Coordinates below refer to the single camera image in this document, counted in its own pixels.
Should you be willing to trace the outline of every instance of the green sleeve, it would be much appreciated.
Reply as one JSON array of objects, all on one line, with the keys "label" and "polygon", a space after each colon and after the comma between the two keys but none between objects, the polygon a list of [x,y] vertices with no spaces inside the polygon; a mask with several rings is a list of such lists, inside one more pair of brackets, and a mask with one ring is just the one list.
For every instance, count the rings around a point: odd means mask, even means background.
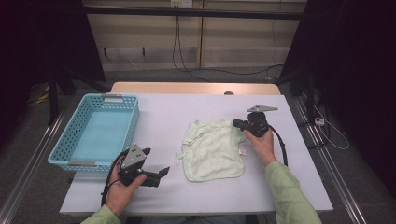
[{"label": "green sleeve", "polygon": [[119,218],[106,206],[103,205],[92,216],[85,219],[81,224],[121,224]]},{"label": "green sleeve", "polygon": [[265,167],[274,197],[277,224],[321,223],[317,212],[301,192],[300,183],[289,168],[278,161]]}]

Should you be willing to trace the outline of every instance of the black curtain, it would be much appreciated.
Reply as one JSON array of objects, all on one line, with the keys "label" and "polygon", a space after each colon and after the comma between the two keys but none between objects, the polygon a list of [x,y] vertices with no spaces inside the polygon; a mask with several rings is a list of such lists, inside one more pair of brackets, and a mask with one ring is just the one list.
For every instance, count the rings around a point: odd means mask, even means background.
[{"label": "black curtain", "polygon": [[105,81],[87,16],[65,7],[82,2],[0,2],[0,143],[23,113],[32,85],[46,82],[49,74],[66,94],[74,92],[73,78]]},{"label": "black curtain", "polygon": [[[320,4],[308,1],[308,13],[320,11]],[[396,14],[390,1],[343,0],[333,6],[338,9],[319,31],[311,24],[320,21],[300,24],[310,31],[297,32],[282,75],[302,69],[314,75],[324,103],[396,198]],[[304,51],[315,32],[324,34],[318,36],[322,46]],[[293,92],[301,93],[307,80],[298,74]]]}]

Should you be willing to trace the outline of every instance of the basket handle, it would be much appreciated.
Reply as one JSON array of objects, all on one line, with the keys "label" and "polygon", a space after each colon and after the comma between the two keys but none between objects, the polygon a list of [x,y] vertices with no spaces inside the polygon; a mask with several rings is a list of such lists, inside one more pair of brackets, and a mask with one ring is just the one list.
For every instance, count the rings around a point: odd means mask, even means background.
[{"label": "basket handle", "polygon": [[69,166],[96,166],[94,161],[69,161]]},{"label": "basket handle", "polygon": [[111,103],[123,103],[121,94],[102,94],[103,101]]}]

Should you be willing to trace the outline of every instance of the plastic basket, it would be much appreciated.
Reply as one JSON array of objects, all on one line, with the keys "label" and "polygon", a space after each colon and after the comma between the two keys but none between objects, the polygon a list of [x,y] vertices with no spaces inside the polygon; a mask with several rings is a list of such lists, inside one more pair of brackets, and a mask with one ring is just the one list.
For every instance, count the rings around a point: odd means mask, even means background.
[{"label": "plastic basket", "polygon": [[132,144],[139,117],[137,97],[87,94],[49,155],[49,163],[66,171],[108,172]]}]

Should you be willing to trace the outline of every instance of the person's left hand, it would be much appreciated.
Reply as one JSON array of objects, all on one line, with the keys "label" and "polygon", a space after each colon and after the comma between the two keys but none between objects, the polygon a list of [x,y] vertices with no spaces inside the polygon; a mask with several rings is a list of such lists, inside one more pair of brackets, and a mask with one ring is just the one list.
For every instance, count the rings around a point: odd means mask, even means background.
[{"label": "person's left hand", "polygon": [[[118,174],[118,165],[122,161],[123,157],[121,157],[117,163],[116,166],[114,167],[111,177],[109,180],[109,183],[113,183],[114,181],[120,179],[119,174]],[[122,211],[126,208],[126,206],[129,204],[129,202],[132,199],[132,196],[134,196],[134,191],[143,184],[143,182],[146,180],[147,176],[146,175],[140,175],[138,176],[134,182],[132,182],[131,185],[126,187],[123,185],[120,181],[115,182],[113,185],[110,186],[108,189],[108,195],[106,199],[106,205],[107,207],[116,215],[119,216]]]}]

